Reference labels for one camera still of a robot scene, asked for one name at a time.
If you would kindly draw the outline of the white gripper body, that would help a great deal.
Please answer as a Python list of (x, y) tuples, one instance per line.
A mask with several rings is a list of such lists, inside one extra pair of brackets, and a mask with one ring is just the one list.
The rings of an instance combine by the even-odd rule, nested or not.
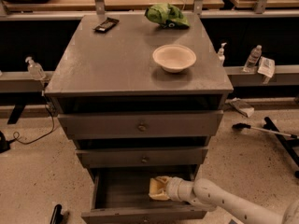
[(166, 194), (172, 201), (189, 203), (193, 198), (193, 182), (171, 177), (166, 185)]

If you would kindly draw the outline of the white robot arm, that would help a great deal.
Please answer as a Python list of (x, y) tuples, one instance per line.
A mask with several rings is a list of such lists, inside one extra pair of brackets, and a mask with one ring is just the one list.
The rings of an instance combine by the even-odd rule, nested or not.
[(149, 196), (157, 201), (187, 202), (204, 211), (221, 207), (244, 224), (299, 224), (298, 200), (279, 215), (237, 197), (205, 178), (186, 181), (180, 177), (153, 177), (149, 180)]

